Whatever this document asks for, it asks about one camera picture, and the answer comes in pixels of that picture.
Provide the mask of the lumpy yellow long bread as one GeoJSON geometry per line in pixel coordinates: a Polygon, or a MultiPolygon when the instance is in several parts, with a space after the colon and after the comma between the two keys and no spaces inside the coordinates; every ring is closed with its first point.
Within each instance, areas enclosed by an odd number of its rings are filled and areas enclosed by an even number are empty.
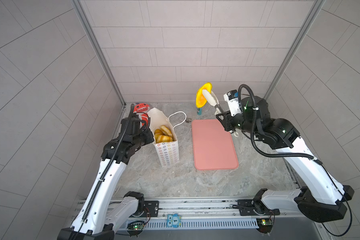
{"type": "Polygon", "coordinates": [[[163,135],[163,132],[160,129],[156,129],[155,135],[163,135]]]}

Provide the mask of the white paper bag with print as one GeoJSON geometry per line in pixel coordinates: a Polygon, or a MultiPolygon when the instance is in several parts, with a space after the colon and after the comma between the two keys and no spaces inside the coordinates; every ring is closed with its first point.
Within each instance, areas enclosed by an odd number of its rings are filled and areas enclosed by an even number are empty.
{"type": "Polygon", "coordinates": [[[148,111],[148,116],[150,117],[150,130],[154,134],[153,145],[155,146],[156,152],[158,154],[160,164],[163,168],[172,167],[174,164],[180,162],[179,143],[175,133],[175,127],[183,124],[187,119],[187,115],[184,112],[179,111],[167,117],[162,111],[158,110],[157,108],[152,108],[148,111]],[[173,126],[170,123],[169,118],[177,114],[182,114],[184,119],[179,124],[173,126]],[[158,135],[155,135],[155,130],[160,129],[160,126],[162,125],[167,126],[172,131],[174,140],[173,142],[156,143],[158,135]]]}

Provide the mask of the white food tongs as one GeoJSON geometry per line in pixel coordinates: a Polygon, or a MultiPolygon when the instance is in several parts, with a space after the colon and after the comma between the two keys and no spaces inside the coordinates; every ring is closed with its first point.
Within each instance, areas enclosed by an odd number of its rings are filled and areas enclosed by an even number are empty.
{"type": "Polygon", "coordinates": [[[216,109],[215,115],[216,118],[220,121],[220,123],[223,125],[226,132],[229,132],[230,134],[233,134],[236,138],[239,136],[239,134],[233,129],[232,124],[228,123],[228,115],[224,112],[223,108],[220,106],[219,101],[216,97],[216,95],[211,93],[211,98],[208,99],[208,103],[216,109]]]}

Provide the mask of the orange half-round bread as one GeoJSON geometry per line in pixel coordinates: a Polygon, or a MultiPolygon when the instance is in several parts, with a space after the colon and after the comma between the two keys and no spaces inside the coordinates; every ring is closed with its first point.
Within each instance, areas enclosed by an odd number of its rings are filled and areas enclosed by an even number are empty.
{"type": "Polygon", "coordinates": [[[212,96],[212,88],[213,86],[211,83],[205,83],[202,87],[199,88],[196,95],[197,108],[202,108],[208,102],[208,99],[210,99],[212,96]]]}

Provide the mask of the braided orange pretzel bread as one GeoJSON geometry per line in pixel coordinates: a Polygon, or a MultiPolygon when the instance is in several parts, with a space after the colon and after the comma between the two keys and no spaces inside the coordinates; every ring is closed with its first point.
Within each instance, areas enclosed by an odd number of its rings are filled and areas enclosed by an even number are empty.
{"type": "Polygon", "coordinates": [[[173,142],[173,138],[170,136],[165,136],[165,135],[158,135],[158,138],[156,140],[156,143],[167,143],[167,142],[173,142]]]}

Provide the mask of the ring-shaped yellow bread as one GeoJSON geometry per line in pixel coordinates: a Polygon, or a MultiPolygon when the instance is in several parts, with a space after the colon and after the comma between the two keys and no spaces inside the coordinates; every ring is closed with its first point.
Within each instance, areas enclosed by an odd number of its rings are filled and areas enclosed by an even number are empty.
{"type": "Polygon", "coordinates": [[[160,126],[161,131],[163,132],[164,135],[168,136],[168,137],[173,137],[173,133],[172,131],[165,125],[160,126]]]}

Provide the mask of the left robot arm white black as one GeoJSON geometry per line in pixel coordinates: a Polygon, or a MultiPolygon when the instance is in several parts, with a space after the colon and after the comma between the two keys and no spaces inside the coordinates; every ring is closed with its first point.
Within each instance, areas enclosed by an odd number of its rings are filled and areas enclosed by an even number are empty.
{"type": "Polygon", "coordinates": [[[108,208],[116,186],[130,158],[154,142],[150,120],[141,119],[131,105],[121,121],[121,132],[103,148],[98,175],[79,214],[69,228],[61,229],[59,240],[113,240],[122,224],[133,214],[144,212],[144,195],[128,192],[110,213],[108,208]]]}

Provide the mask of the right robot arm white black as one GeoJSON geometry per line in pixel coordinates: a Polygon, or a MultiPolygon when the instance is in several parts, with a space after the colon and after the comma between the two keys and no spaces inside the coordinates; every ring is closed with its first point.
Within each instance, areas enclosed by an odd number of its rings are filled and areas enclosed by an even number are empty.
{"type": "Polygon", "coordinates": [[[228,111],[223,110],[212,91],[207,98],[224,130],[234,135],[241,132],[255,151],[266,158],[283,158],[305,183],[292,191],[259,190],[252,200],[256,214],[269,214],[274,221],[273,210],[299,211],[308,219],[324,224],[353,213],[349,201],[354,189],[331,176],[290,121],[272,118],[266,100],[255,96],[248,85],[240,85],[224,98],[228,111]]]}

